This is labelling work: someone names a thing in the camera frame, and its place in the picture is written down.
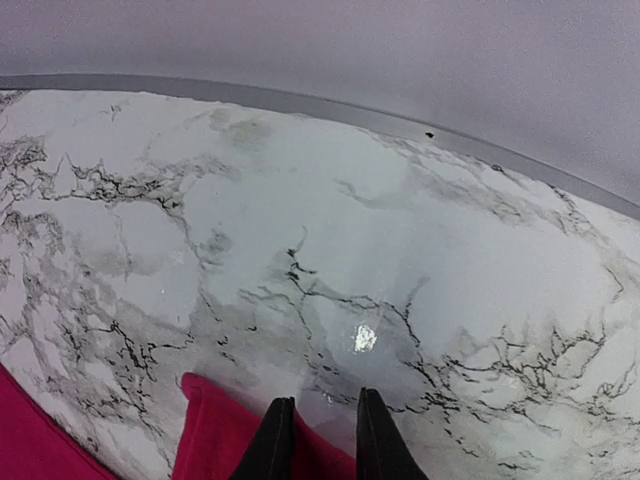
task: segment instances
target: pink fabric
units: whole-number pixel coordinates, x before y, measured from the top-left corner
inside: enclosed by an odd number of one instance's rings
[[[187,373],[189,399],[172,480],[227,480],[260,418],[203,377]],[[355,460],[296,417],[293,479],[353,480]],[[80,448],[0,365],[0,480],[117,480]]]
[[[0,479],[116,480],[0,365]]]
[[[260,425],[260,417],[207,379],[187,373],[189,409],[172,480],[227,480]],[[331,446],[296,416],[293,480],[353,480],[355,460]]]

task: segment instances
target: marble pattern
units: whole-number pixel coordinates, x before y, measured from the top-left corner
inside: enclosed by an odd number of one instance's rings
[[[195,371],[438,479],[640,478],[640,224],[429,144],[149,94],[0,94],[0,362],[123,479]]]

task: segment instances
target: metal edge trim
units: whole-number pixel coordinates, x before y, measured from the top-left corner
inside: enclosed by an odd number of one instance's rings
[[[424,142],[425,138],[428,138],[438,147],[475,157],[489,165],[499,165],[514,170],[640,220],[639,205],[558,168],[441,125],[346,102],[211,80],[119,74],[0,76],[0,90],[148,92],[194,100],[233,103],[280,113],[304,114],[419,142]]]

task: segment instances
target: white marble surface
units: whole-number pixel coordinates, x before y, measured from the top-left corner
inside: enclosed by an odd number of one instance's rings
[[[0,361],[124,479],[195,371],[439,479],[640,478],[640,224],[428,144],[148,94],[0,98]]]

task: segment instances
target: reflective spot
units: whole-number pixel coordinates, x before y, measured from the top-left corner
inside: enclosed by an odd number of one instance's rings
[[[354,349],[356,352],[370,352],[378,337],[367,325],[359,325]]]

